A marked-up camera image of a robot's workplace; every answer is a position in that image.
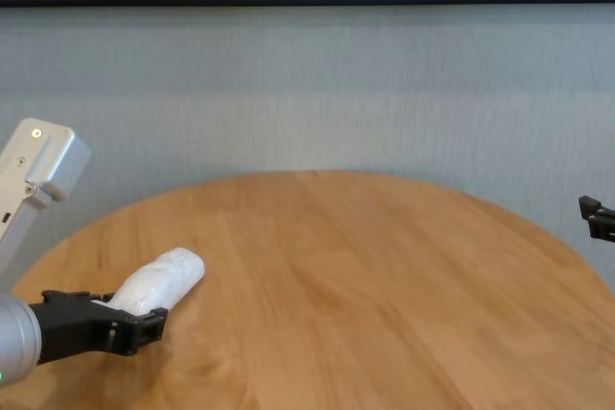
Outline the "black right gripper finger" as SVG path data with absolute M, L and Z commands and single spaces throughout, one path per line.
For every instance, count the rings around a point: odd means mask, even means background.
M 588 196 L 578 199 L 581 218 L 587 222 L 593 239 L 613 239 L 615 235 L 615 211 L 604 207 L 600 201 Z

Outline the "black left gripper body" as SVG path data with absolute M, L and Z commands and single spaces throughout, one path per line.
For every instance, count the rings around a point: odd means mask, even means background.
M 86 302 L 86 293 L 46 290 L 41 302 L 29 305 L 41 333 L 39 365 L 86 352 L 108 352 L 116 311 Z

